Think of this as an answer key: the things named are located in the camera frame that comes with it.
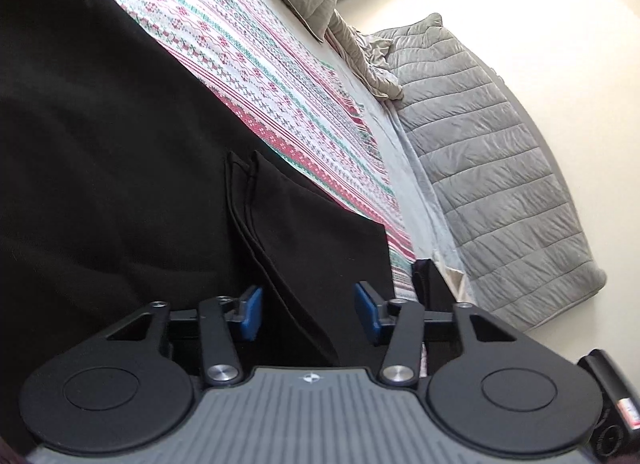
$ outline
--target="metal screw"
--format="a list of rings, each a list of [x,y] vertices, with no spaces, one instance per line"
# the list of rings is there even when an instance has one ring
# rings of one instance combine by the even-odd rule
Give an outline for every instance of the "metal screw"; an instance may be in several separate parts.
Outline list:
[[[238,369],[231,365],[213,365],[207,368],[207,376],[214,381],[231,381],[238,377]]]
[[[394,383],[404,383],[414,378],[414,371],[404,365],[391,365],[382,370],[382,375]]]

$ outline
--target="red and white sticker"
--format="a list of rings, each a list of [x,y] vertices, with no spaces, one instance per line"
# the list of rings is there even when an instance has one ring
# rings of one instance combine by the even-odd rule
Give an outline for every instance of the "red and white sticker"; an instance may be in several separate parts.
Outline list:
[[[631,430],[640,429],[640,414],[638,414],[638,409],[629,397],[618,401],[618,409]]]

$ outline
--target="beige wall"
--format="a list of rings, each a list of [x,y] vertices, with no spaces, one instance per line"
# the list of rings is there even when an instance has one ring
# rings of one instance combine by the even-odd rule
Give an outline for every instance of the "beige wall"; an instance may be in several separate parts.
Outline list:
[[[571,360],[604,348],[640,388],[640,0],[340,0],[338,9],[364,32],[439,12],[504,78],[554,151],[609,277],[531,335]]]

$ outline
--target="black cloth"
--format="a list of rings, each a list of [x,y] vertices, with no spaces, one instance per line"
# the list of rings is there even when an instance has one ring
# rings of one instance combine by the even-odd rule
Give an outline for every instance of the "black cloth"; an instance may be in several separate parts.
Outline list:
[[[113,0],[0,0],[0,142],[0,434],[18,449],[27,375],[152,300],[186,309],[264,284],[254,363],[382,361],[351,285],[391,297],[384,228],[294,170]]]

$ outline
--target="striped blanket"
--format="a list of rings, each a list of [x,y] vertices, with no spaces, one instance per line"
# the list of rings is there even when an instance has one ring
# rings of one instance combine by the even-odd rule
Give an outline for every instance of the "striped blanket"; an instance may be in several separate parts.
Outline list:
[[[412,245],[366,124],[344,90],[262,0],[115,0],[255,134],[345,208],[383,224],[398,296]]]

